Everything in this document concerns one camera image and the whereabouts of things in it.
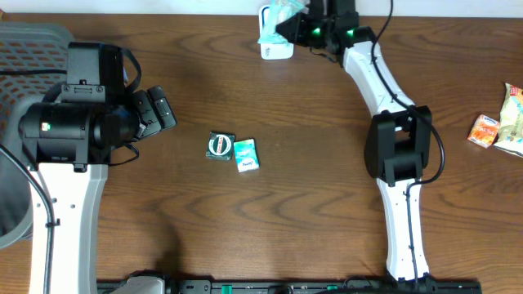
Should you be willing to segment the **mint green wipes pack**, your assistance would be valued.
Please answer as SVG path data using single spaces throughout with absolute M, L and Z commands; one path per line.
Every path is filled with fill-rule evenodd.
M 269 14 L 262 27 L 259 44 L 288 44 L 288 41 L 280 33 L 276 32 L 276 26 L 290 19 L 305 5 L 302 0 L 272 0 L 269 5 Z

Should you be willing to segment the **dark green soap packet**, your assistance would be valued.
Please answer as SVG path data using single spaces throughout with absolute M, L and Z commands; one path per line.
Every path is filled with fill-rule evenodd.
M 211 132 L 206 157 L 213 160 L 230 161 L 233 154 L 235 135 Z

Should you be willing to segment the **teal gum box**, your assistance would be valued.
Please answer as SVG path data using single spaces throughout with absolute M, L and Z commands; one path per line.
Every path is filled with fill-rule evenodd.
M 249 172 L 260 167 L 254 139 L 234 143 L 235 161 L 239 172 Z

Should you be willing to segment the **orange candy box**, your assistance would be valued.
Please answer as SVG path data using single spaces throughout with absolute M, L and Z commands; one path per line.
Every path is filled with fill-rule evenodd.
M 481 114 L 474 122 L 467 139 L 483 148 L 489 148 L 498 135 L 500 122 Z

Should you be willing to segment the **cream snack bag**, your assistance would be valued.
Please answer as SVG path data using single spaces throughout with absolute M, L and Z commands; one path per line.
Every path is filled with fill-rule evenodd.
M 522 157 L 522 89 L 505 84 L 506 95 L 500 110 L 496 149 Z

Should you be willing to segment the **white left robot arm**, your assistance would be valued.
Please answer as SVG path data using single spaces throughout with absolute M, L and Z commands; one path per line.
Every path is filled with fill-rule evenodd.
M 32 104 L 19 123 L 28 158 L 33 243 L 32 293 L 94 293 L 101 196 L 114 150 L 177 123 L 161 87 L 127 82 L 124 48 L 72 42 L 66 80 Z

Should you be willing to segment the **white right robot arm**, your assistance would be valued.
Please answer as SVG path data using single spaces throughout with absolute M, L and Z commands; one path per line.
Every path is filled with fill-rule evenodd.
M 430 151 L 431 112 L 402 92 L 382 57 L 378 36 L 359 23 L 352 1 L 313 1 L 307 12 L 277 21 L 294 45 L 325 49 L 354 80 L 371 114 L 364 163 L 377 182 L 387 226 L 387 273 L 417 291 L 429 272 L 422 248 L 418 200 Z

